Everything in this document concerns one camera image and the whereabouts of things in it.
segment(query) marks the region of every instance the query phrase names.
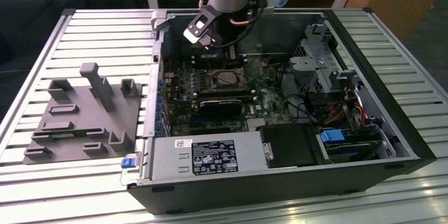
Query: copper pipe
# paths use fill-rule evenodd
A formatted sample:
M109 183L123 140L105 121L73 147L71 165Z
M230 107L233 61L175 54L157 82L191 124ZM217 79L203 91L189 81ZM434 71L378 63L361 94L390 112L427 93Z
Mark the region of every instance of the copper pipe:
M229 18L229 21L233 26L246 26L249 24L249 21L234 21L231 18Z

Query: blue latch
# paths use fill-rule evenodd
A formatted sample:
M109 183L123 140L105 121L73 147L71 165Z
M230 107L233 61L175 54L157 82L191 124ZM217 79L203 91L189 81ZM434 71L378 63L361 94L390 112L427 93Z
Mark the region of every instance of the blue latch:
M125 169L125 168L133 168L134 167L134 160L135 160L134 157L125 157L121 160L121 168L122 169Z
M341 130L325 130L318 135L319 138L322 139L322 142L345 140L343 133Z

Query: power supply label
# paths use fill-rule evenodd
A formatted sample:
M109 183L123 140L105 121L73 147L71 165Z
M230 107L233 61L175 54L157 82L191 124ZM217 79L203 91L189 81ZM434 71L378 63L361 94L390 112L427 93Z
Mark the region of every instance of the power supply label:
M190 152L194 175L238 171L233 140L191 143Z

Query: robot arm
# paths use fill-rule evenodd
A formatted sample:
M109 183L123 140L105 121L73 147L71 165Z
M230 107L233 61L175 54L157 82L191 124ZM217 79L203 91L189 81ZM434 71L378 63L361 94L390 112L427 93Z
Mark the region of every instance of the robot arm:
M271 0L275 7L281 7L286 1ZM201 9L183 31L185 38L205 49L226 48L234 45L249 33L265 6L266 0L207 0L207 6ZM254 13L251 19L246 16L249 9L253 9ZM223 45L215 46L217 35L222 38Z

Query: aluminum extrusion table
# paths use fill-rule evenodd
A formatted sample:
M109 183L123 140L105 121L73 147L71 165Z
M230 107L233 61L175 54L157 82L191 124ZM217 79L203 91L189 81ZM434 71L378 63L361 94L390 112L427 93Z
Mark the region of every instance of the aluminum extrusion table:
M78 66L94 61L109 83L145 84L151 69L150 10L77 10L62 15L0 125L0 222L70 223L433 223L448 215L448 94L374 14L335 11L438 160L365 192L255 206L153 216L119 182L119 158L22 165L43 112L49 80L86 85ZM137 138L142 134L146 86ZM137 139L135 150L141 148Z

